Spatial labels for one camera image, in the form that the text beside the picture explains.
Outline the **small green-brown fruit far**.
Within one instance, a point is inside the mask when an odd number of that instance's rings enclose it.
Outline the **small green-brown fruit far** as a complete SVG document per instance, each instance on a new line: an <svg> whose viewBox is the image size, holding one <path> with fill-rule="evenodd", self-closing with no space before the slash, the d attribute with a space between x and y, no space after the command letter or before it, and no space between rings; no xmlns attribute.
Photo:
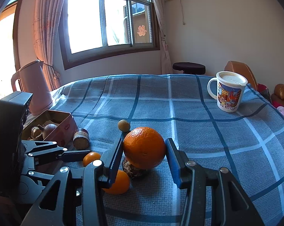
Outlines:
<svg viewBox="0 0 284 226"><path fill-rule="evenodd" d="M129 132L130 131L130 123L128 123L125 119L122 119L118 122L118 128L122 132Z"/></svg>

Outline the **window with brown frame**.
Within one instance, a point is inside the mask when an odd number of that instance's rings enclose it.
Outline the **window with brown frame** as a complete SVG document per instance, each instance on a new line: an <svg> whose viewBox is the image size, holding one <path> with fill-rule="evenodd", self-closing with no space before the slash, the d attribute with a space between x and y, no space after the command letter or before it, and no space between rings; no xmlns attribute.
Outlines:
<svg viewBox="0 0 284 226"><path fill-rule="evenodd" d="M59 37L64 69L159 49L152 0L64 0Z"/></svg>

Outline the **pink metal tin box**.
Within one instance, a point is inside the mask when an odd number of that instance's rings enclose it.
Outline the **pink metal tin box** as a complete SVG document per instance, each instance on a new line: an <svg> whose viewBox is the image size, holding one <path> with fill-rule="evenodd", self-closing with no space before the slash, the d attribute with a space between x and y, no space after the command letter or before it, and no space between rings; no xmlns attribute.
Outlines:
<svg viewBox="0 0 284 226"><path fill-rule="evenodd" d="M65 147L77 129L71 113L46 110L26 125L22 132L22 140L55 141Z"/></svg>

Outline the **pink electric kettle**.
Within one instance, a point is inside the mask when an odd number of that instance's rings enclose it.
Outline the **pink electric kettle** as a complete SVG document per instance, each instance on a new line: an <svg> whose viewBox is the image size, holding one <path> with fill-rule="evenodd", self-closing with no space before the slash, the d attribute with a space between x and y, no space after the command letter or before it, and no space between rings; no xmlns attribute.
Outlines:
<svg viewBox="0 0 284 226"><path fill-rule="evenodd" d="M16 71L11 78L11 87L16 91L16 81L20 81L23 92L32 93L29 110L38 116L52 106L52 97L43 74L43 62L35 60Z"/></svg>

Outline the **large orange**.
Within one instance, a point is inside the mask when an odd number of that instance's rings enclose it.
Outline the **large orange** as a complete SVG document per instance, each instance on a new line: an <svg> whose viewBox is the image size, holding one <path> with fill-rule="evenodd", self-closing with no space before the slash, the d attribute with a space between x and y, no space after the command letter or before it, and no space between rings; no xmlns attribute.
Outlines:
<svg viewBox="0 0 284 226"><path fill-rule="evenodd" d="M125 136L123 152L135 168L146 170L153 169L162 162L166 146L164 139L156 130L138 127Z"/></svg>

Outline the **small orange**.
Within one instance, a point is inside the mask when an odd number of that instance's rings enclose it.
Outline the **small orange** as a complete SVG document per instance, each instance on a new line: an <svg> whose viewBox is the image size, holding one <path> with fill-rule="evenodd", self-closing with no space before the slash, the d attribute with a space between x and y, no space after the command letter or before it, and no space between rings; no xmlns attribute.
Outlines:
<svg viewBox="0 0 284 226"><path fill-rule="evenodd" d="M101 155L97 152L90 152L83 158L83 166L86 167L88 164L95 160L99 160Z"/></svg>
<svg viewBox="0 0 284 226"><path fill-rule="evenodd" d="M115 182L109 189L103 188L104 192L112 195L126 193L130 188L130 178L123 170L118 170Z"/></svg>

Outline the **brown leather sofa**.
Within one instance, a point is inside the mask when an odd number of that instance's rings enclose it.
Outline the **brown leather sofa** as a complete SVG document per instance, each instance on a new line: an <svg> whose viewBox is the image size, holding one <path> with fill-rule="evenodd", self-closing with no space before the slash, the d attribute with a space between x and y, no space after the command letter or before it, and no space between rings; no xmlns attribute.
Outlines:
<svg viewBox="0 0 284 226"><path fill-rule="evenodd" d="M274 93L271 95L272 105L277 108L284 107L284 84L277 84L274 88Z"/></svg>

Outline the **pink curtain left of window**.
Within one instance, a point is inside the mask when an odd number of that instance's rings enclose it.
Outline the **pink curtain left of window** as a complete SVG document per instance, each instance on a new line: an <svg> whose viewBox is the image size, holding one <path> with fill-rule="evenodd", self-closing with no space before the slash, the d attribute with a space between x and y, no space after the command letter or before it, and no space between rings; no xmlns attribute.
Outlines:
<svg viewBox="0 0 284 226"><path fill-rule="evenodd" d="M56 42L64 0L35 0L33 33L37 59L44 63L43 73L50 90L61 86L54 68Z"/></svg>

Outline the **blue plaid tablecloth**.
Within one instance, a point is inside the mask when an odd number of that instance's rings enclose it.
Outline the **blue plaid tablecloth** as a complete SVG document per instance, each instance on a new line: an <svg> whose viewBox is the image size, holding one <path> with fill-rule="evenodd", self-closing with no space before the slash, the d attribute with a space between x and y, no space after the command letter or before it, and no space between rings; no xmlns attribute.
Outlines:
<svg viewBox="0 0 284 226"><path fill-rule="evenodd" d="M205 168L228 168L265 225L284 216L284 116L250 85L227 113L207 92L208 76L115 75L68 83L51 93L103 153L121 135L118 122L150 127Z"/></svg>

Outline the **black round stool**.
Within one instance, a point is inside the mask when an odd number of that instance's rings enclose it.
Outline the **black round stool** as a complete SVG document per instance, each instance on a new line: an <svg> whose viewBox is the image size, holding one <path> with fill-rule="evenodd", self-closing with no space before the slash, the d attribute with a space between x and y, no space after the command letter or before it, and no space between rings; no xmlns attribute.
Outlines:
<svg viewBox="0 0 284 226"><path fill-rule="evenodd" d="M173 69L183 71L184 74L188 75L204 75L206 73L206 67L204 65L191 62L174 63Z"/></svg>

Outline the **white cartoon mug with lid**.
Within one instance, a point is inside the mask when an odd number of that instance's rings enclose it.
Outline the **white cartoon mug with lid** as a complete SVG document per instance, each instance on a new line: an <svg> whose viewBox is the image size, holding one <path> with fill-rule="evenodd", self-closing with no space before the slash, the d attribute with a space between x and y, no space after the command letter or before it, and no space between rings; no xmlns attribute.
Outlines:
<svg viewBox="0 0 284 226"><path fill-rule="evenodd" d="M212 82L216 82L217 94L211 90ZM231 71L219 71L215 78L207 84L208 94L217 101L217 106L228 113L236 112L242 100L248 80Z"/></svg>

